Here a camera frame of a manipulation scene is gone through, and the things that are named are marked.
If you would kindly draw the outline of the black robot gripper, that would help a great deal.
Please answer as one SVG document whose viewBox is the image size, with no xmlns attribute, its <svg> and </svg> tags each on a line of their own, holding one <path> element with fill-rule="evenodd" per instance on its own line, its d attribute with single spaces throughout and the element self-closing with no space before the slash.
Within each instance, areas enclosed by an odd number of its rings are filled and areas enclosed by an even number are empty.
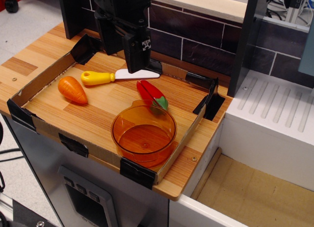
<svg viewBox="0 0 314 227">
<path fill-rule="evenodd" d="M 146 68 L 151 55 L 151 33 L 145 11 L 151 0 L 94 0 L 95 19 L 108 55 L 124 50 L 128 72 Z"/>
</svg>

